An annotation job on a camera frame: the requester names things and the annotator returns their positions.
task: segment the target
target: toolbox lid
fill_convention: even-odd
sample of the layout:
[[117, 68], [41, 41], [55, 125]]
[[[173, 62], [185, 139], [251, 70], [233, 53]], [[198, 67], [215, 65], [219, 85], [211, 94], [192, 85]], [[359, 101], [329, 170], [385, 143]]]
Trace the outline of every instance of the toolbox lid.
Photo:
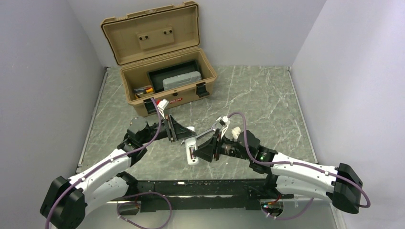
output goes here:
[[198, 4], [194, 1], [107, 18], [101, 23], [118, 65], [198, 46]]

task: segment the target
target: gray marble tabletop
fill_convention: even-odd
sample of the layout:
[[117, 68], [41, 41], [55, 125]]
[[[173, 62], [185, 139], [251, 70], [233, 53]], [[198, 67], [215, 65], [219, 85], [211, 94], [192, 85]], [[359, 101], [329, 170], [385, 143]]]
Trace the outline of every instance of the gray marble tabletop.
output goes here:
[[[315, 161], [286, 67], [217, 66], [215, 70], [218, 78], [210, 97], [174, 107], [167, 113], [184, 126], [195, 126], [200, 133], [219, 116], [241, 111], [246, 116], [247, 129], [261, 140], [261, 145], [297, 159]], [[107, 71], [82, 171], [110, 154], [122, 141], [130, 120], [138, 116], [126, 102], [119, 69]], [[156, 114], [147, 117], [150, 123], [157, 120]], [[243, 129], [242, 119], [236, 115], [231, 118], [229, 130], [235, 126]], [[227, 156], [189, 166], [184, 146], [168, 140], [152, 143], [142, 160], [127, 172], [140, 180], [265, 177], [250, 169], [248, 161]]]

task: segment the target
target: white wall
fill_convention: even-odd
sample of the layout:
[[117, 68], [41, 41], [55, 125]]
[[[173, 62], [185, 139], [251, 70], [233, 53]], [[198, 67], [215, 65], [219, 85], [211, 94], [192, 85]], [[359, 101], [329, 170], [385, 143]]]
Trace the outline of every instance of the white wall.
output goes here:
[[348, 228], [405, 224], [405, 1], [328, 0], [292, 67], [315, 153], [350, 164], [372, 206]]
[[[104, 66], [116, 62], [100, 23], [182, 0], [68, 0]], [[211, 64], [291, 66], [326, 0], [197, 0]]]
[[80, 157], [104, 70], [66, 0], [0, 3], [0, 228], [43, 228]]

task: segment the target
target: white plastic part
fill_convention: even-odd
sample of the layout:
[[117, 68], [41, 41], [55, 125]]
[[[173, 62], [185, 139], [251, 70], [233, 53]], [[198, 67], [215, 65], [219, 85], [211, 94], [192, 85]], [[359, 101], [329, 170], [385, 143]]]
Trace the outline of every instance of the white plastic part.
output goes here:
[[104, 161], [109, 161], [108, 164], [104, 165], [98, 171], [96, 171], [91, 176], [86, 178], [84, 182], [76, 185], [77, 189], [79, 189], [79, 188], [83, 189], [83, 194], [85, 195], [86, 203], [88, 202], [88, 197], [91, 196], [91, 194], [96, 189], [98, 189], [100, 186], [102, 186], [105, 182], [110, 180], [112, 177], [115, 177], [118, 173], [124, 171], [125, 169], [127, 169], [131, 166], [131, 158], [129, 158], [127, 156], [124, 156], [122, 158], [119, 158], [119, 159], [111, 162], [111, 159], [113, 157], [118, 156], [123, 153], [125, 153], [125, 151], [123, 151], [122, 149], [115, 149], [110, 155], [108, 155], [106, 158], [104, 158], [103, 160], [99, 161], [97, 164], [90, 167], [88, 170], [70, 177], [71, 180], [69, 182], [71, 184], [73, 184], [78, 179], [81, 179], [84, 175], [86, 175], [88, 172], [90, 172], [96, 166], [100, 165]]
[[237, 127], [235, 127], [235, 128], [232, 129], [231, 133], [232, 133], [232, 137], [233, 137], [235, 140], [237, 140], [238, 137], [239, 137], [239, 135], [240, 135], [240, 133], [241, 133], [241, 129], [237, 126]]
[[225, 123], [225, 125], [221, 127], [221, 138], [223, 138], [225, 136], [226, 131], [229, 128], [229, 124], [231, 123], [231, 121], [227, 116], [219, 117], [216, 119], [217, 122], [220, 122], [221, 120]]
[[164, 117], [164, 110], [166, 109], [167, 105], [169, 105], [169, 101], [167, 99], [163, 99], [158, 104], [159, 113]]
[[128, 184], [121, 177], [114, 177], [98, 187], [92, 194], [86, 197], [86, 215], [105, 203], [122, 197], [128, 190]]
[[[188, 129], [195, 131], [194, 126], [188, 126]], [[194, 156], [193, 152], [197, 149], [197, 138], [190, 137], [184, 141], [186, 145], [186, 156], [187, 156], [187, 164], [190, 166], [194, 166], [198, 164], [198, 158]]]
[[163, 99], [159, 102], [158, 109], [164, 110], [166, 109], [167, 105], [169, 105], [169, 101], [167, 101], [167, 99]]
[[303, 195], [323, 199], [329, 203], [332, 202], [326, 195], [326, 190], [302, 180], [292, 177], [278, 176], [276, 184], [276, 189], [281, 194]]
[[[321, 165], [316, 165], [310, 162], [306, 161], [301, 161], [298, 159], [294, 159], [292, 157], [289, 157], [287, 155], [284, 155], [282, 153], [278, 153], [274, 155], [273, 161], [290, 161], [290, 162], [300, 162], [303, 164], [311, 165], [323, 170], [328, 171], [329, 174], [337, 174], [338, 171], [335, 170], [335, 167], [333, 166], [321, 166]], [[318, 172], [316, 170], [313, 170], [311, 168], [307, 168], [304, 166], [299, 166], [295, 164], [276, 164], [271, 167], [271, 172], [274, 175], [278, 176], [287, 176], [287, 177], [292, 177], [296, 180], [302, 180], [305, 182], [308, 182], [310, 184], [313, 184], [314, 186], [322, 188], [324, 191], [333, 193], [334, 186], [332, 185], [332, 181], [336, 181], [336, 178], [333, 176], [326, 176], [324, 173]]]

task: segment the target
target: gray case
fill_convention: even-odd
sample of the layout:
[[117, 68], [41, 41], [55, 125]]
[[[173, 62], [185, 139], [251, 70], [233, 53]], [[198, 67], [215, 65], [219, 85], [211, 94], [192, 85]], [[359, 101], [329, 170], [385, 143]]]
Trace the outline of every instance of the gray case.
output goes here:
[[175, 87], [180, 87], [186, 84], [190, 84], [201, 80], [201, 74], [199, 72], [191, 72], [163, 80], [164, 90], [169, 90]]

